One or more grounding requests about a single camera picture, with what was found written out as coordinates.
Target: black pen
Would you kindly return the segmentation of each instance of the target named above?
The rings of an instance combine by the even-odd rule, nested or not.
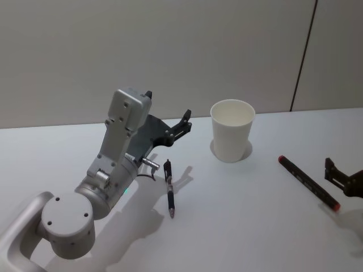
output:
[[[172,181],[171,163],[169,160],[167,160],[164,163],[164,174],[165,174],[165,182],[167,183],[169,214],[171,218],[174,218],[175,215],[174,191],[171,183]]]
[[[331,195],[328,194],[319,184],[312,180],[300,168],[288,160],[285,156],[278,157],[278,162],[282,164],[298,181],[303,183],[312,193],[314,193],[321,201],[328,205],[333,211],[338,211],[340,204]]]

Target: white robot link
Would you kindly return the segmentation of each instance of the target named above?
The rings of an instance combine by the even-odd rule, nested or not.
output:
[[[169,127],[149,114],[152,93],[129,88],[113,94],[100,152],[73,193],[43,192],[24,203],[0,234],[1,272],[46,272],[30,260],[41,239],[64,259],[84,256],[95,242],[94,220],[104,218],[144,163],[151,177],[159,165],[147,159],[156,146],[172,146],[191,130],[191,111]]]

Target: white table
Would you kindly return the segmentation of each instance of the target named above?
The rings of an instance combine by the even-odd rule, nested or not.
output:
[[[32,259],[50,272],[363,270],[363,199],[324,179],[326,157],[349,175],[363,169],[363,109],[259,114],[252,154],[235,164],[212,155],[210,119],[192,122],[173,147],[151,153],[158,163],[171,160],[179,183],[173,220],[159,171],[156,182],[134,181],[96,222],[89,254],[62,260],[42,241]],[[104,131],[103,124],[0,130],[1,219],[36,191],[73,191]],[[341,203],[339,214],[277,162],[281,154]]]

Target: pen clip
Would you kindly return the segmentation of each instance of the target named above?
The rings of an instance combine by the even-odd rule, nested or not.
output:
[[[167,182],[169,177],[171,177],[171,163],[169,160],[167,160],[164,163],[164,174],[165,174],[165,182]]]

